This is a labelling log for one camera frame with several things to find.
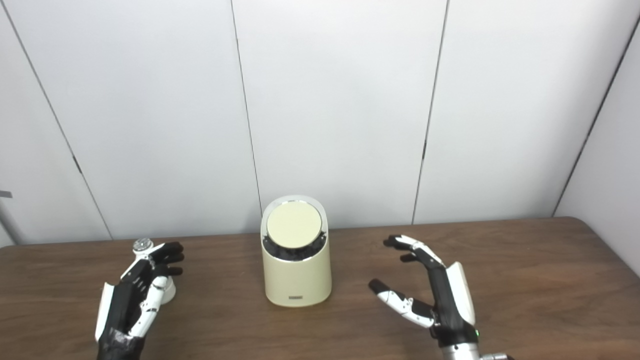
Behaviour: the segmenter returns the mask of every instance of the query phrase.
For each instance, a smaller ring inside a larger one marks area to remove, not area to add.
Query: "white background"
[[[13,241],[2,224],[0,224],[0,247],[7,245],[13,245]]]
[[[639,94],[636,30],[556,215],[585,221],[640,275]]]
[[[228,1],[5,3],[114,238],[257,228]]]
[[[257,231],[292,193],[332,227],[550,216],[640,14],[450,0],[441,44],[444,0],[4,2],[61,124],[0,13],[21,243]]]
[[[262,206],[410,224],[446,1],[234,1]]]
[[[550,216],[638,13],[452,0],[415,222]]]

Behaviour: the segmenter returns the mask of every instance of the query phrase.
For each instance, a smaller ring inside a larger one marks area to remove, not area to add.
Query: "beige cylinder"
[[[318,201],[281,197],[265,209],[260,230],[265,291],[272,303],[310,306],[329,297],[328,224]]]

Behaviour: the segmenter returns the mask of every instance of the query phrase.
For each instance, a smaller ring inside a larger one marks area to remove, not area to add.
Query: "round lid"
[[[313,205],[289,201],[278,205],[267,219],[267,233],[276,244],[297,249],[314,241],[320,234],[322,218]]]

